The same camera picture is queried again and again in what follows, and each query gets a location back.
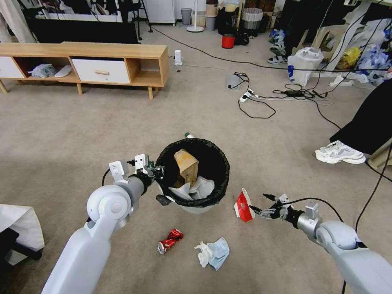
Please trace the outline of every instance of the drawer handle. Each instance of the drawer handle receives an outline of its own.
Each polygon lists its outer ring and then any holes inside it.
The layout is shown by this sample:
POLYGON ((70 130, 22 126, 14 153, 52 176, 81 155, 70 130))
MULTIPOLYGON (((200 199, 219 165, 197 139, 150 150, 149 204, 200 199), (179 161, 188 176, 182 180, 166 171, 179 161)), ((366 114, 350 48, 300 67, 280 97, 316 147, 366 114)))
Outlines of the drawer handle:
POLYGON ((108 71, 99 71, 99 70, 95 70, 94 71, 96 74, 103 74, 103 75, 105 75, 105 76, 108 76, 109 75, 109 72, 108 71))

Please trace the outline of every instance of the red can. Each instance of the red can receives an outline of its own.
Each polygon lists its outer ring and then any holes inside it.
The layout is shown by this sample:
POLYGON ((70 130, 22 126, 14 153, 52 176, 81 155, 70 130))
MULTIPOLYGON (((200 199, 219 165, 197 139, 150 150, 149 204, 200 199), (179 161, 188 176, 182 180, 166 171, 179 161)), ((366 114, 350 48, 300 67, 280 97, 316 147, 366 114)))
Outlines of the red can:
POLYGON ((181 240, 184 234, 177 229, 171 230, 166 240, 158 242, 158 252, 160 254, 165 254, 165 252, 170 249, 175 242, 181 240))
POLYGON ((235 35, 224 34, 222 36, 222 48, 231 49, 234 47, 234 41, 236 40, 235 35))

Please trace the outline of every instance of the sandal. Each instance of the sandal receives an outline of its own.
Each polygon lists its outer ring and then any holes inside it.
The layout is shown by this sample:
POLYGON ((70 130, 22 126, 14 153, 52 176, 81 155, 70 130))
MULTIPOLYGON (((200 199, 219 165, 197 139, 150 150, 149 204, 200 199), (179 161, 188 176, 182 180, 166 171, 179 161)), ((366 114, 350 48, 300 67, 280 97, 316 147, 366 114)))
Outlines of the sandal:
POLYGON ((274 56, 267 60, 270 64, 287 64, 287 59, 282 56, 274 56))
POLYGON ((269 49, 273 54, 276 56, 285 56, 286 55, 286 48, 283 42, 277 42, 273 44, 269 49))

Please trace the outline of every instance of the wooden tv stand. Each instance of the wooden tv stand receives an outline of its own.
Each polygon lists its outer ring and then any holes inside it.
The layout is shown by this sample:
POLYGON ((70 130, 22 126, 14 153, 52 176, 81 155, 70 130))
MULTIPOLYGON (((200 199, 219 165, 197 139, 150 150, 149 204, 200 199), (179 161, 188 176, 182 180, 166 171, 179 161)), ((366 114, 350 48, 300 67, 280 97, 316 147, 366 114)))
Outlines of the wooden tv stand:
MULTIPOLYGON (((164 87, 169 76, 167 46, 63 42, 60 44, 1 43, 0 79, 22 81, 58 81, 75 83, 80 95, 81 84, 107 84, 164 87), (61 69, 71 65, 72 71, 63 78, 35 78, 29 74, 37 65, 51 63, 61 69)), ((3 93, 7 89, 0 80, 3 93)))

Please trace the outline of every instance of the white drawer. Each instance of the white drawer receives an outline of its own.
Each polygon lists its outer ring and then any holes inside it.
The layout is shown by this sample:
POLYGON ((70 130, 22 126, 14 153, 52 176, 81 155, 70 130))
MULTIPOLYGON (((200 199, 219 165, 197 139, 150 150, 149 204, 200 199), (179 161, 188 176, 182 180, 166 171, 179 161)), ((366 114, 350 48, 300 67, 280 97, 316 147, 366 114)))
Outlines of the white drawer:
POLYGON ((11 57, 0 56, 0 78, 24 78, 11 57))
POLYGON ((124 61, 72 59, 81 81, 131 84, 124 61))

